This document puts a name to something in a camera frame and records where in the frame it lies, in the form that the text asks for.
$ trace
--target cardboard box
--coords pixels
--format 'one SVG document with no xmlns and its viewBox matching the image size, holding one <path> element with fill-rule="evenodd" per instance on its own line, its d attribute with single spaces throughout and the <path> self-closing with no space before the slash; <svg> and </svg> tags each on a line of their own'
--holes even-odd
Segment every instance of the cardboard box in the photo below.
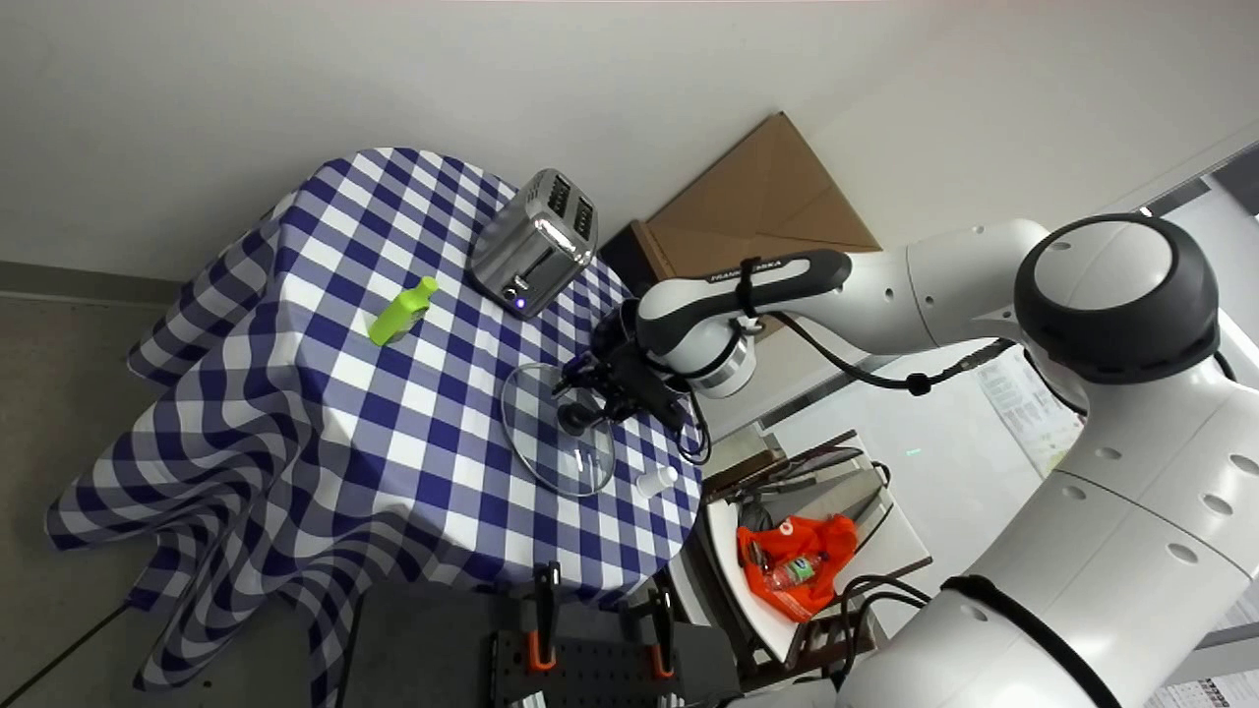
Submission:
<svg viewBox="0 0 1259 708">
<path fill-rule="evenodd" d="M 632 239 L 659 278 L 724 273 L 749 256 L 878 247 L 789 116 L 762 117 L 663 214 L 638 222 Z"/>
</svg>

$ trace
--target silver toaster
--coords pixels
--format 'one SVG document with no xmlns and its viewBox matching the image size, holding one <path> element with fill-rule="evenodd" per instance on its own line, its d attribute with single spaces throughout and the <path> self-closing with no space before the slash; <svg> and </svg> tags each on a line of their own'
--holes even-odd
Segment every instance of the silver toaster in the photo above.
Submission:
<svg viewBox="0 0 1259 708">
<path fill-rule="evenodd" d="M 545 170 L 474 239 L 474 285 L 514 315 L 538 315 L 594 260 L 594 233 L 594 205 Z"/>
</svg>

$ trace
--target checkered tablecloth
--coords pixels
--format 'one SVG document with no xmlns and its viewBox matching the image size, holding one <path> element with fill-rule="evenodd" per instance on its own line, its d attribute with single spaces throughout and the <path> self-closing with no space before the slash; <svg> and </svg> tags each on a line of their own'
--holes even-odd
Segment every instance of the checkered tablecloth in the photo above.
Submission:
<svg viewBox="0 0 1259 708">
<path fill-rule="evenodd" d="M 470 246 L 512 191 L 470 162 L 369 149 L 327 162 L 171 307 L 129 369 L 156 403 L 66 488 L 58 546 L 156 533 L 133 585 L 172 608 L 143 685 L 183 685 L 268 597 L 309 618 L 310 697 L 336 706 L 356 604 L 379 575 L 501 585 L 558 562 L 575 596 L 618 596 L 685 545 L 702 479 L 647 423 L 592 501 L 531 479 L 497 427 L 497 385 L 568 362 L 625 286 L 588 267 L 545 315 L 512 318 L 470 286 Z M 438 277 L 394 347 L 365 327 Z M 678 486 L 647 495 L 647 474 Z"/>
</svg>

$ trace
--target green marker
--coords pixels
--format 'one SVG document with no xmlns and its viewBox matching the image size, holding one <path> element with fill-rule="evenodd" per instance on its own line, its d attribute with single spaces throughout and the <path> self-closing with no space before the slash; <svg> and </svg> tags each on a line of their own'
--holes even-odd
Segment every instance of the green marker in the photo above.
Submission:
<svg viewBox="0 0 1259 708">
<path fill-rule="evenodd" d="M 402 293 L 396 298 L 387 305 L 379 323 L 369 323 L 365 339 L 374 347 L 387 347 L 387 341 L 402 339 L 413 323 L 427 318 L 432 297 L 438 297 L 438 277 L 427 277 L 417 286 L 408 286 L 408 293 Z"/>
</svg>

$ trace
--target white robot link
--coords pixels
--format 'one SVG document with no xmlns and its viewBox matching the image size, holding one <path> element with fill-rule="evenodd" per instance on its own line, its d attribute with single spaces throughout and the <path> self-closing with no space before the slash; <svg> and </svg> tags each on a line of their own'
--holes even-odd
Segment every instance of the white robot link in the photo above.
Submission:
<svg viewBox="0 0 1259 708">
<path fill-rule="evenodd" d="M 1254 577 L 1259 395 L 1213 362 L 1217 277 L 1175 223 L 1115 214 L 664 278 L 638 339 L 731 395 L 754 366 L 741 323 L 769 311 L 878 356 L 1009 339 L 1085 415 L 1055 475 L 840 706 L 1147 706 Z"/>
</svg>

